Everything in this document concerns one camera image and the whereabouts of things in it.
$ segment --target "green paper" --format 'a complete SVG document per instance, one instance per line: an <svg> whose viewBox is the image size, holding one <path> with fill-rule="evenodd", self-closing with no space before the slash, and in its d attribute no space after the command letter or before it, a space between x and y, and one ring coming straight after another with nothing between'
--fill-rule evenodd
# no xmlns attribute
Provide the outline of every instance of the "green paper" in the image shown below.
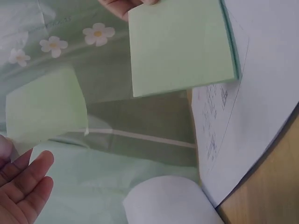
<svg viewBox="0 0 299 224"><path fill-rule="evenodd" d="M9 93L6 123L16 149L12 160L40 142L87 128L85 100L74 70L61 67Z"/></svg>
<svg viewBox="0 0 299 224"><path fill-rule="evenodd" d="M161 0L129 12L134 97L237 79L219 0Z"/></svg>

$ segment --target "hand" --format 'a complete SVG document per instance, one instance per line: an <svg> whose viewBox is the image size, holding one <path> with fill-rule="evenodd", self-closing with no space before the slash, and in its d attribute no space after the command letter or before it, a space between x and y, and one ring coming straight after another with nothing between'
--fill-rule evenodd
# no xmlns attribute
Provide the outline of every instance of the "hand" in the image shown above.
<svg viewBox="0 0 299 224"><path fill-rule="evenodd" d="M153 5L159 0L99 0L99 2L109 9L114 15L128 21L128 11L142 3Z"/></svg>
<svg viewBox="0 0 299 224"><path fill-rule="evenodd" d="M33 224L53 188L53 180L45 175L54 157L44 151L28 165L30 150L11 163L13 147L0 135L0 223Z"/></svg>

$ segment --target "paper sheet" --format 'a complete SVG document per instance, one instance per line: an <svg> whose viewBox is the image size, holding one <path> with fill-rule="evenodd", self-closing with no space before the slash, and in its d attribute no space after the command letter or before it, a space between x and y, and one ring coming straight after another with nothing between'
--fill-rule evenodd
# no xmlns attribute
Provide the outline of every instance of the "paper sheet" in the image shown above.
<svg viewBox="0 0 299 224"><path fill-rule="evenodd" d="M265 152L299 101L298 3L225 3L242 77L193 89L192 100L200 177L214 206Z"/></svg>
<svg viewBox="0 0 299 224"><path fill-rule="evenodd" d="M16 151L12 160L49 138L87 128L85 100L71 67L61 67L9 93L7 137Z"/></svg>
<svg viewBox="0 0 299 224"><path fill-rule="evenodd" d="M135 97L237 78L219 0L161 0L129 12Z"/></svg>
<svg viewBox="0 0 299 224"><path fill-rule="evenodd" d="M222 224L200 187L179 176L160 176L133 188L123 202L129 224Z"/></svg>

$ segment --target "wooden table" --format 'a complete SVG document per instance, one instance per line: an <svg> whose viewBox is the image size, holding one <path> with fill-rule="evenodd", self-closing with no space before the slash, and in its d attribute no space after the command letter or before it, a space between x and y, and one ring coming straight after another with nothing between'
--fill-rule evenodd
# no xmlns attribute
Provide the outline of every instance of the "wooden table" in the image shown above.
<svg viewBox="0 0 299 224"><path fill-rule="evenodd" d="M299 105L217 212L226 224L299 224Z"/></svg>

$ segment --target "white flower print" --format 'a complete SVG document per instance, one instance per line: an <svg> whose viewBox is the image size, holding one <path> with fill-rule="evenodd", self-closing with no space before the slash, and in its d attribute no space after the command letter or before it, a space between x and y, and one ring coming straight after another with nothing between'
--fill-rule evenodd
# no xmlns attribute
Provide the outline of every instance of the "white flower print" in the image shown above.
<svg viewBox="0 0 299 224"><path fill-rule="evenodd" d="M88 45L95 43L95 45L99 47L108 42L108 37L114 36L115 30L112 27L105 27L103 23L95 23L93 28L85 28L83 34L86 35L85 42Z"/></svg>
<svg viewBox="0 0 299 224"><path fill-rule="evenodd" d="M18 63L20 66L25 67L27 65L26 61L29 61L30 56L26 55L22 49L16 50L12 49L10 52L9 63L16 64Z"/></svg>
<svg viewBox="0 0 299 224"><path fill-rule="evenodd" d="M39 44L43 52L51 51L53 58L59 57L61 55L61 49L66 49L68 46L68 42L61 41L57 36L51 36L48 41L41 40Z"/></svg>

